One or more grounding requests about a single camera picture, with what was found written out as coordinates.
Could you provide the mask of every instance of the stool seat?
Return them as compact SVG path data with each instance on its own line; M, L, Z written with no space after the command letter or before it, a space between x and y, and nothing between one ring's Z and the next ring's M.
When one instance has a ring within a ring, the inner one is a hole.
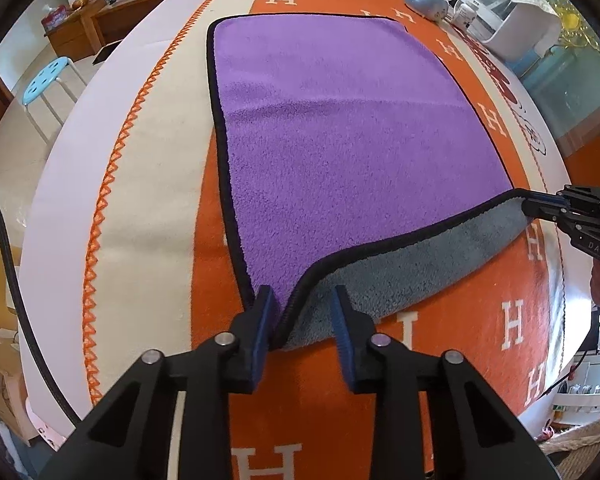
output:
M68 57L59 57L55 61L52 61L47 66L45 66L35 78L31 80L29 86L24 91L24 95L22 96L22 104L28 105L33 100L40 97L43 91L45 91L49 85L53 81L58 78L64 67L69 64Z

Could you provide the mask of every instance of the black towel border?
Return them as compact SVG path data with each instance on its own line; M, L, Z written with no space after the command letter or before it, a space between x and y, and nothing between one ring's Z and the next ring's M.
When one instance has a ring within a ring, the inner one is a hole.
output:
M253 283L251 283L251 277L247 272L247 264L244 260L244 253L242 252L242 245L240 243L240 235L238 233L238 224L235 219L235 209L233 203L233 197L231 192L231 179L229 174L229 153L228 153L228 139L226 136L226 123L224 121L224 113L222 112L222 105L220 103L220 95L218 90L218 78L216 73L216 59L214 56L214 33L216 27L224 22L225 20L234 20L236 18L248 18L250 16L279 16L280 14L286 15L322 15L322 16L343 16L346 18L361 18L361 19L382 19L391 20L392 22L399 23L404 27L403 23L394 20L388 16L357 16L355 14L334 14L329 12L279 12L279 13L256 13L256 14L240 14L236 16L225 16L219 18L209 25L206 33L206 66L207 76L209 84L209 95L211 100L211 111L214 119L214 130L216 132L216 146L218 150L218 178L220 187L220 204L222 209L222 220L224 222L224 232L226 234L227 247L229 249L229 256L231 258L232 267L234 268L234 275L238 285L238 292L240 293L240 299L242 300L242 306L245 310L253 306L255 300L255 293L253 290ZM487 126L482 122L480 114L478 114L472 102L468 99L462 86L458 83L453 74L445 66L440 59L438 59L440 65L442 65L449 75L453 78L461 90L464 98L467 100L469 105L474 110L474 113L478 117L478 120L487 130ZM500 159L500 163L507 175L509 182L513 186L507 167L502 160L502 156L498 151L493 139L488 134L493 148ZM336 251L335 253L328 254L312 264L300 277L296 286L294 287L291 295L286 304L286 308L283 310L280 319L271 335L269 341L269 347L271 350L282 348L288 341L289 336L293 330L293 327L300 316L300 312L304 307L304 303L309 296L312 288L320 282L328 274L335 272L341 267L345 267L356 261L363 260L372 256L378 256L379 254L389 253L404 247L408 247L414 243L417 243L426 238L439 235L440 233L456 227L467 220L474 218L482 213L485 213L489 209L500 205L507 200L512 198L528 198L530 192L526 189L513 188L507 190L500 195L497 195L486 202L477 205L467 211L459 213L455 216L447 218L443 221L437 222L430 226L423 227L416 231L412 231L406 234L397 235L391 238L384 238L383 240L377 240L375 242L369 242L361 244L355 247L350 247Z

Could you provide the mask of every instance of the orange zigzag stitching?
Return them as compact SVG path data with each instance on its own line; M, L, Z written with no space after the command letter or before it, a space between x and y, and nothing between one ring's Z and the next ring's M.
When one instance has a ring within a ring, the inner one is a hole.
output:
M111 193L111 188L109 186L113 183L113 181L115 181L116 178L114 173L118 169L116 161L122 156L122 148L125 147L125 139L129 136L129 130L134 125L134 121L138 118L138 112L142 109L144 98L148 95L149 90L154 86L154 82L162 71L164 65L167 63L167 60L174 53L176 47L182 42L191 27L199 18L200 14L202 14L202 12L208 7L211 1L212 0L205 0L202 2L202 4L196 9L196 12L191 15L184 27L182 27L174 40L171 41L171 44L165 51L164 55L160 58L158 63L155 65L152 72L149 74L149 77L144 85L142 85L142 88L138 92L131 110L126 116L125 122L122 124L122 129L118 134L118 140L113 147L113 152L111 153L109 164L107 165L107 171L105 172L102 185L100 186L100 192L96 202L96 210L93 214L91 235L89 238L89 244L87 245L87 254L85 258L86 265L84 269L84 282L82 290L82 351L84 353L84 367L87 371L89 395L93 404L96 404L96 402L102 398L102 393L98 389L98 386L100 386L100 381L96 378L96 375L99 372L98 367L95 365L95 361L98 359L94 352L96 343L91 336L96 333L92 325L96 319L95 314L93 313L93 307L96 305L93 301L93 293L96 291L96 289L94 288L92 282L97 277L94 268L98 263L98 259L95 254L100 248L98 238L100 237L101 232L100 224L102 224L102 221L105 218L104 209L107 207L107 200L105 197Z

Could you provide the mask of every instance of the purple towel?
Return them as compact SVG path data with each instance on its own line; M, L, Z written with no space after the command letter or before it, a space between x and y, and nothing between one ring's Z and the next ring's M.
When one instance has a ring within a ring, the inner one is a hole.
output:
M284 308L328 254L512 187L454 79L394 20L236 16L208 39L222 208L245 301L267 284Z

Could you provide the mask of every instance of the stool leg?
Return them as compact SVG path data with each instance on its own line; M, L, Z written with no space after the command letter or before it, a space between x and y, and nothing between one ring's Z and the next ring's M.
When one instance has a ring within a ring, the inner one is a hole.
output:
M64 121L60 118L60 116L56 113L56 111L53 109L53 107L49 104L49 101L46 100L45 95L40 94L40 97L42 97L42 100L45 102L46 107L49 108L49 111L56 118L56 121L58 121L60 123L60 126L64 126Z
M80 74L80 72L78 72L78 69L75 67L73 61L69 60L69 66L74 69L75 75L77 75L78 78L80 78L80 81L82 81L84 83L84 85L87 86L87 82L82 77L82 74Z
M76 98L74 93L71 92L71 90L69 90L69 87L66 85L66 83L64 81L62 81L62 79L60 79L59 77L56 77L56 82L64 89L65 92L67 92L67 94L74 101L74 103L78 102L78 99Z
M38 132L38 134L40 135L40 137L42 137L42 140L45 141L45 144L49 143L49 139L47 139L45 137L45 134L42 133L42 129L40 129L40 126L38 126L38 123L36 122L36 120L33 118L33 116L31 115L31 113L29 112L29 105L26 105L24 107L24 113L26 113L27 117L29 118L29 121L31 121L31 124L33 124L33 127L36 129L36 131Z

